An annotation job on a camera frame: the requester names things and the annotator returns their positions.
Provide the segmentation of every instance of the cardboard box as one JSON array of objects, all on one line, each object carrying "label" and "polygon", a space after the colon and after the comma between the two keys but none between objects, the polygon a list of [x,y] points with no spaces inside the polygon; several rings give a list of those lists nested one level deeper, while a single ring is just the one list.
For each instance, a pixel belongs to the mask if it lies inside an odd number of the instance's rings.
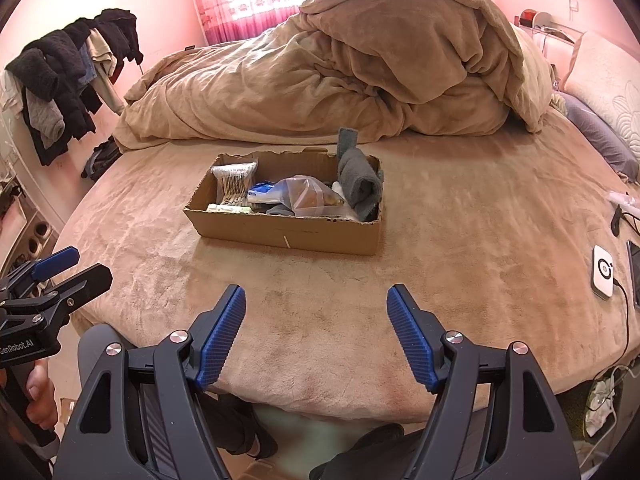
[{"label": "cardboard box", "polygon": [[[368,156],[374,171],[380,161]],[[277,182],[297,174],[314,176],[321,182],[335,181],[338,158],[325,148],[305,148],[302,152],[253,152],[248,155],[219,155],[214,166],[258,161],[255,182]],[[207,212],[216,202],[218,182],[207,171],[184,208],[184,213],[200,236],[250,244],[306,249],[326,253],[365,254],[376,252],[382,227],[383,200],[373,222],[355,222],[337,218],[296,218],[267,214]]]}]

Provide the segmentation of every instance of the tile floor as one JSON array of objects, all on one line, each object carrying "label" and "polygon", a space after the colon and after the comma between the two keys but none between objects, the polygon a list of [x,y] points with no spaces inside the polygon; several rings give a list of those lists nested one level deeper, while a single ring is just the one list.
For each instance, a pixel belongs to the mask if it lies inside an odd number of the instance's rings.
[{"label": "tile floor", "polygon": [[[62,397],[77,399],[80,395],[76,354],[79,337],[76,330],[67,325],[60,331],[58,340],[62,350],[50,359],[49,374],[56,385],[56,400],[60,409]],[[279,451],[273,461],[283,472],[300,480],[306,480],[308,472],[316,465],[349,449],[363,434],[380,425],[311,420],[272,406],[257,406],[256,412],[278,442]],[[411,424],[405,426],[405,430],[408,433],[420,427],[420,424]],[[62,435],[64,427],[58,424],[56,430]],[[252,460],[247,455],[231,456],[226,452],[222,452],[222,457],[233,478],[238,478]]]}]

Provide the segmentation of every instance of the blue gripper pad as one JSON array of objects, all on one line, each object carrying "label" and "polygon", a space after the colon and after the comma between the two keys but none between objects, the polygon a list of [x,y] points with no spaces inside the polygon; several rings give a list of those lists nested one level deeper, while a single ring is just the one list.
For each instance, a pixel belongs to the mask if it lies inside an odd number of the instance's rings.
[{"label": "blue gripper pad", "polygon": [[45,258],[34,264],[31,278],[34,282],[46,282],[60,272],[70,269],[80,261],[80,253],[75,247],[67,247],[49,258]]},{"label": "blue gripper pad", "polygon": [[436,393],[438,377],[433,366],[433,351],[415,322],[414,316],[395,287],[386,294],[386,313],[409,361],[415,380]]},{"label": "blue gripper pad", "polygon": [[226,304],[224,312],[218,318],[218,322],[202,347],[200,371],[195,381],[201,390],[215,383],[220,377],[226,356],[229,355],[231,345],[240,330],[245,312],[246,297],[244,289],[239,286]]}]

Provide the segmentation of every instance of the brown fleece blanket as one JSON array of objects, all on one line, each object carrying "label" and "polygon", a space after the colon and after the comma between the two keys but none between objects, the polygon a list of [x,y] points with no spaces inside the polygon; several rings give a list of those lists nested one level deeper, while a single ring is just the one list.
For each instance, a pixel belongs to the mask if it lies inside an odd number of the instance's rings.
[{"label": "brown fleece blanket", "polygon": [[[78,248],[79,269],[102,262],[114,276],[75,326],[107,322],[155,344],[238,283],[246,318],[216,387],[285,410],[401,422],[426,420],[433,397],[387,319],[395,283],[478,344],[527,342],[556,392],[620,358],[625,302],[618,290],[609,301],[592,292],[591,250],[612,254],[631,295],[625,243],[640,240],[626,222],[613,236],[606,196],[635,191],[556,111],[535,136],[509,120],[492,136],[407,132],[365,145],[385,168],[375,256],[200,238],[182,208],[216,156],[263,149],[291,147],[181,140],[125,153],[57,244]],[[629,325],[633,349],[633,308]]]},{"label": "brown fleece blanket", "polygon": [[258,38],[160,60],[125,95],[113,135],[123,150],[194,138],[322,144],[341,126],[360,142],[406,128],[482,135],[510,108],[533,132],[551,80],[523,41],[491,0],[307,0]]}]

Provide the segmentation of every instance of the bed sheet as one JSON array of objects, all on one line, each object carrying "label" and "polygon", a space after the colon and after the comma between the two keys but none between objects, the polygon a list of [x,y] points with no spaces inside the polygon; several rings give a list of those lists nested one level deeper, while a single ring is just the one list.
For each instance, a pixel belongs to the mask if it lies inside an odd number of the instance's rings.
[{"label": "bed sheet", "polygon": [[[57,244],[78,248],[77,269],[101,262],[114,275],[73,322],[106,322],[136,345],[156,344],[238,283],[246,318],[215,388],[313,416],[415,422],[428,418],[434,397],[412,377],[385,309],[386,290],[404,283],[475,343],[525,341],[554,391],[569,389],[622,354],[624,299],[594,295],[591,250],[612,254],[630,294],[625,243],[635,235],[623,222],[613,236],[606,200],[608,190],[630,188],[562,115],[549,109],[543,119],[536,135],[509,120],[491,136],[407,132],[363,145],[385,167],[375,256],[213,240],[193,229],[182,208],[219,153],[290,146],[187,140],[128,152]],[[633,349],[640,330],[633,308],[629,315]],[[479,390],[477,405],[486,400]]]}]

